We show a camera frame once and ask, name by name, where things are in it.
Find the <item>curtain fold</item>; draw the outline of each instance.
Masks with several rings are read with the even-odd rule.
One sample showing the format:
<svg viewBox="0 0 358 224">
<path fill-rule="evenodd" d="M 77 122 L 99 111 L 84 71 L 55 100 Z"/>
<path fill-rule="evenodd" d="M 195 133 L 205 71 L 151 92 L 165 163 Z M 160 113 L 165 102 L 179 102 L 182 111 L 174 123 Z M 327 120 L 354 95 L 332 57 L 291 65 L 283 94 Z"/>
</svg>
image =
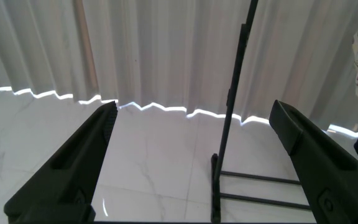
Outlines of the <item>curtain fold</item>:
<svg viewBox="0 0 358 224">
<path fill-rule="evenodd" d="M 250 0 L 0 0 L 0 87 L 223 114 Z M 234 112 L 273 101 L 358 131 L 358 1 L 258 3 Z"/>
</svg>

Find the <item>marble floor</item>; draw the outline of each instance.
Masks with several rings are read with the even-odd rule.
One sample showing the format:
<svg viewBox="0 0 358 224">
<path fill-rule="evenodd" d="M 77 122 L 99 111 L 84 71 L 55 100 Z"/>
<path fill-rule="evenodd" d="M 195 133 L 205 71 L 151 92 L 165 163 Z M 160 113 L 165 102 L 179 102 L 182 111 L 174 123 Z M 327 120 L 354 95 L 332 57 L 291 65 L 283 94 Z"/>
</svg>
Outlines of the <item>marble floor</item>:
<svg viewBox="0 0 358 224">
<path fill-rule="evenodd" d="M 6 201 L 101 105 L 35 99 L 0 92 L 0 223 Z M 92 205 L 96 220 L 209 222 L 210 158 L 218 152 L 223 119 L 151 107 L 119 109 Z M 355 139 L 330 135 L 355 155 Z M 273 129 L 232 121 L 224 170 L 297 179 Z M 232 194 L 307 204 L 301 187 L 221 178 Z M 222 200 L 223 222 L 315 222 L 313 214 Z"/>
</svg>

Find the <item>stand foot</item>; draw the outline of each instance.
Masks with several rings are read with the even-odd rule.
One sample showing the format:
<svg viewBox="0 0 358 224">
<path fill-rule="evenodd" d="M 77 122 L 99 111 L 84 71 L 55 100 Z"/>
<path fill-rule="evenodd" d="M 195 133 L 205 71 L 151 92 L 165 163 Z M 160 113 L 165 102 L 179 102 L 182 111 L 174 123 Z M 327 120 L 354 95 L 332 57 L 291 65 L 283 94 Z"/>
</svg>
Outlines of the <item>stand foot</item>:
<svg viewBox="0 0 358 224">
<path fill-rule="evenodd" d="M 214 181 L 214 173 L 216 170 L 216 162 L 218 155 L 213 154 L 211 158 L 211 222 L 212 224 L 221 223 L 221 189 L 219 181 Z"/>
</svg>

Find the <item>curtain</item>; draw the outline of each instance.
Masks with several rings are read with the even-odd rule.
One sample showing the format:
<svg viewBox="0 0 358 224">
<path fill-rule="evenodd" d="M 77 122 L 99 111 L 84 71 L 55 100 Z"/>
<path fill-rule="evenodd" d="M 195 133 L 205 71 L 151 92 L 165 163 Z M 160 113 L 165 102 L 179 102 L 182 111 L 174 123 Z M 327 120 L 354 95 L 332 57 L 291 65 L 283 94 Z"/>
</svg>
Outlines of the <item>curtain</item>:
<svg viewBox="0 0 358 224">
<path fill-rule="evenodd" d="M 0 87 L 224 114 L 250 1 L 0 0 Z M 273 101 L 358 131 L 358 1 L 260 0 L 234 113 Z"/>
</svg>

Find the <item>floor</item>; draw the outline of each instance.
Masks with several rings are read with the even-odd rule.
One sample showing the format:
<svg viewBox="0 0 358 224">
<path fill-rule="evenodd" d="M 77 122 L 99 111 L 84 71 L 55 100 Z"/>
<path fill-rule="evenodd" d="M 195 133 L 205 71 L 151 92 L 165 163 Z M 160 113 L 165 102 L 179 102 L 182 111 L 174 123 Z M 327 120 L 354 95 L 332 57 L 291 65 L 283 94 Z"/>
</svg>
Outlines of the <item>floor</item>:
<svg viewBox="0 0 358 224">
<path fill-rule="evenodd" d="M 7 223 L 6 201 L 100 105 L 0 92 L 0 223 Z M 96 220 L 209 222 L 209 162 L 223 121 L 154 107 L 120 109 L 92 202 Z M 354 139 L 330 135 L 355 154 Z M 297 179 L 273 129 L 257 122 L 232 121 L 223 169 Z M 222 177 L 221 190 L 307 204 L 301 187 L 291 185 Z M 315 222 L 308 211 L 257 203 L 222 200 L 222 210 L 223 222 Z"/>
</svg>

